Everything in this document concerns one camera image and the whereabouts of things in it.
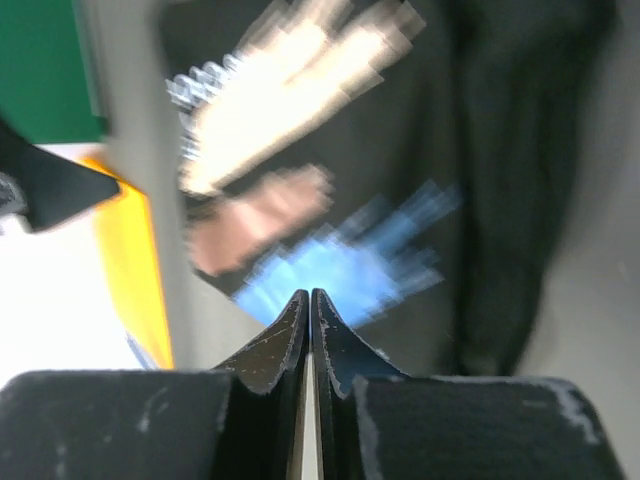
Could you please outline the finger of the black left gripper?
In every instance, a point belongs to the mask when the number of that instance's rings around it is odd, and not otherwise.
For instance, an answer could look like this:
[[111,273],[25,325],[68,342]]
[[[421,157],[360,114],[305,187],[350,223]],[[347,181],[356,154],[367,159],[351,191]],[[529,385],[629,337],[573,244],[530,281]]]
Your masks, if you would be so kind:
[[30,144],[1,122],[1,213],[49,230],[120,193],[117,181]]

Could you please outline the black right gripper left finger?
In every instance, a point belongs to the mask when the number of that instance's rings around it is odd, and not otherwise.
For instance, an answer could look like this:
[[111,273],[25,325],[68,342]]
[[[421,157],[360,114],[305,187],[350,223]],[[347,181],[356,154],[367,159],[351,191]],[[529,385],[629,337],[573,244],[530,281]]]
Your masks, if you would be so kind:
[[5,479],[297,479],[309,295],[217,368],[38,371],[1,392]]

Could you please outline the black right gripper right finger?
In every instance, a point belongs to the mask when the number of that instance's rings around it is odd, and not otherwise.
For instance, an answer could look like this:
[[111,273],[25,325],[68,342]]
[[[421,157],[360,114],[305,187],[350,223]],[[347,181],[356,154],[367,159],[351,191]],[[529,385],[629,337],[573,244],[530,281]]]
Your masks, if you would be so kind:
[[415,378],[310,301],[323,479],[620,479],[596,410],[548,377]]

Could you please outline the black printed t-shirt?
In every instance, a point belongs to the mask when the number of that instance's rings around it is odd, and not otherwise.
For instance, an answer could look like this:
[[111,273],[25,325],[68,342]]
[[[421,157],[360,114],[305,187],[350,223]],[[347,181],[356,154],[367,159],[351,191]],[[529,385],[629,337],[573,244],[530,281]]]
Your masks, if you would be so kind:
[[417,374],[513,373],[612,1],[181,1],[158,35],[195,272],[298,289]]

